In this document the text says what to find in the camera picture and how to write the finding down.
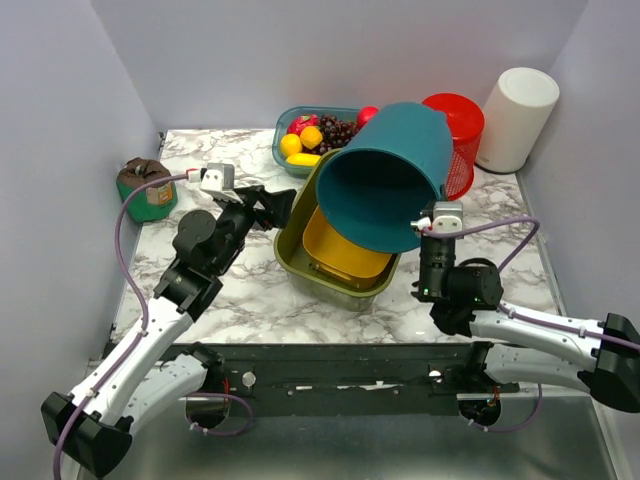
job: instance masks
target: red apple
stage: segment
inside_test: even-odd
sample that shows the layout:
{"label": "red apple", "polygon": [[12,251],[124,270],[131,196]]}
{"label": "red apple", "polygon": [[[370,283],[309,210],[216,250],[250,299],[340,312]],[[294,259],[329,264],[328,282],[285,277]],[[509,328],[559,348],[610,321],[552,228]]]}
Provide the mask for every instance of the red apple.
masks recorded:
{"label": "red apple", "polygon": [[358,113],[358,129],[365,126],[365,124],[373,118],[373,116],[378,113],[378,109],[376,107],[364,107]]}

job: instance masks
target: brown cloth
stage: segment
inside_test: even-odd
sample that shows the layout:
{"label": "brown cloth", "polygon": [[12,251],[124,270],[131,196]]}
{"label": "brown cloth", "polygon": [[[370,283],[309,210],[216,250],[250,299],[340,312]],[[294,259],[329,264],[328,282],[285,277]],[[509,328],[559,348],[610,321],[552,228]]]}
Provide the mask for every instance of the brown cloth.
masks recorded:
{"label": "brown cloth", "polygon": [[169,176],[171,176],[171,172],[157,160],[145,160],[138,157],[129,160],[120,170],[118,182],[129,188],[137,188],[151,180]]}

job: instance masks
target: black motor joint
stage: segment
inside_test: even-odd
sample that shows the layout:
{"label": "black motor joint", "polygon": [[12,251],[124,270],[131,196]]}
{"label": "black motor joint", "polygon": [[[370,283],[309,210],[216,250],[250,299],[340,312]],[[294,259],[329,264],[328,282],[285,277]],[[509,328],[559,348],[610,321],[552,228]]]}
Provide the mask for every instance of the black motor joint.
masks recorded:
{"label": "black motor joint", "polygon": [[504,290],[493,262],[472,258],[455,265],[455,251],[454,238],[421,235],[420,276],[412,295],[420,302],[433,303],[431,317],[440,331],[471,336],[473,310],[495,310]]}

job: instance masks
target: yellow bowl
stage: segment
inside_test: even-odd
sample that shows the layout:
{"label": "yellow bowl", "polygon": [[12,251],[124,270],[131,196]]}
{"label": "yellow bowl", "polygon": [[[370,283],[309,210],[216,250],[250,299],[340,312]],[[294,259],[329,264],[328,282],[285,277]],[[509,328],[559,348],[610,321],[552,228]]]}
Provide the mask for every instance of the yellow bowl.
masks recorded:
{"label": "yellow bowl", "polygon": [[316,207],[302,235],[302,245],[314,267],[358,289],[371,287],[391,260],[351,243],[327,222]]}

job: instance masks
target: screw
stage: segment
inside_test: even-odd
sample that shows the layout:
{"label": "screw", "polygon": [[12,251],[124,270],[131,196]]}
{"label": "screw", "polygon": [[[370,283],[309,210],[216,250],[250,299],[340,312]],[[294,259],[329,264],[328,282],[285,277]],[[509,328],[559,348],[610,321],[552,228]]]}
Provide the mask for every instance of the screw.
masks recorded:
{"label": "screw", "polygon": [[253,372],[245,372],[244,375],[242,375],[242,384],[247,387],[247,388],[251,388],[255,385],[256,383],[256,376]]}

